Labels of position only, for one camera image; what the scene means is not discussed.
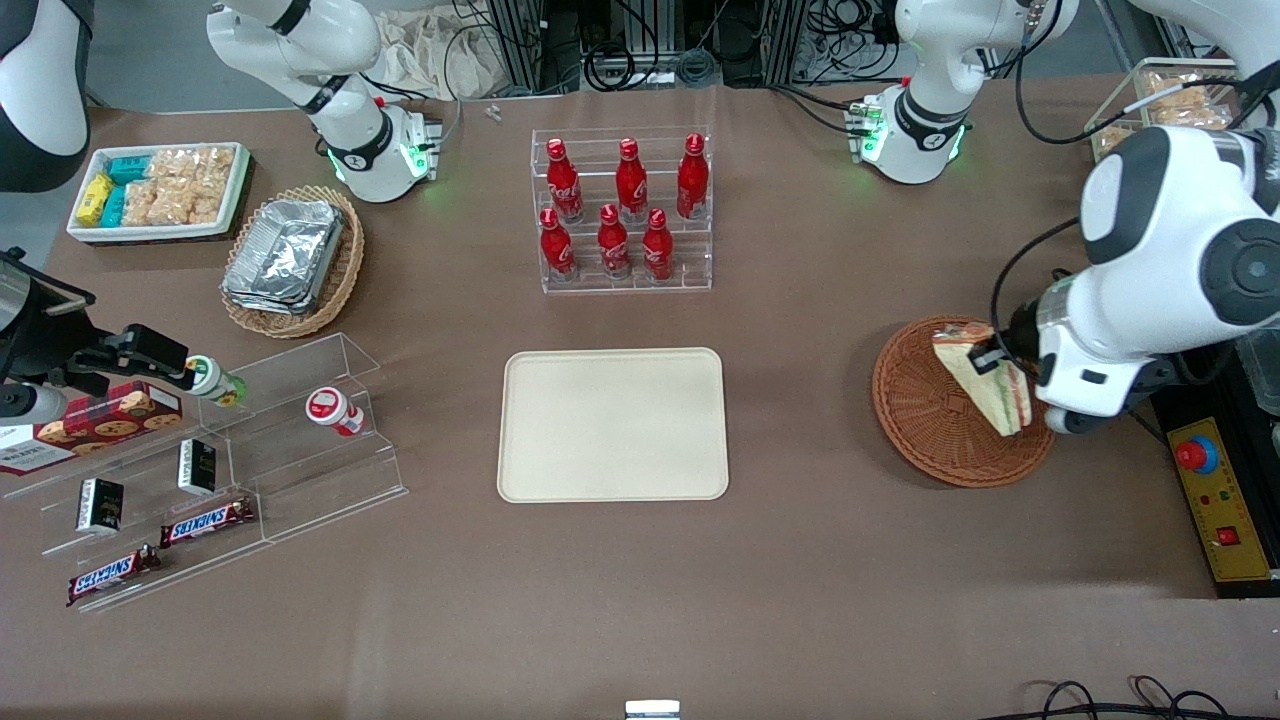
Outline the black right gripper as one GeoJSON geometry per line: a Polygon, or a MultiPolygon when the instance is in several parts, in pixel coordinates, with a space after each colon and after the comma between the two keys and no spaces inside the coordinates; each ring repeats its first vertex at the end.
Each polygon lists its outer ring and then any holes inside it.
{"type": "Polygon", "coordinates": [[[40,384],[70,360],[82,372],[63,369],[61,386],[84,395],[105,396],[116,375],[191,391],[195,372],[186,368],[184,345],[146,325],[100,331],[96,338],[87,315],[96,295],[27,265],[24,256],[23,250],[3,252],[4,380],[40,384]]]}

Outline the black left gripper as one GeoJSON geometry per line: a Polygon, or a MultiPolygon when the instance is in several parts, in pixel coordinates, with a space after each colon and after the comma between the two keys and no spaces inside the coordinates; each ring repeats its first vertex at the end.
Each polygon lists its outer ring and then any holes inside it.
{"type": "Polygon", "coordinates": [[[1041,348],[1037,313],[1041,301],[1020,304],[1004,329],[1004,348],[998,343],[975,343],[968,351],[968,360],[978,375],[984,375],[1010,361],[1028,375],[1041,374],[1041,348]]]}

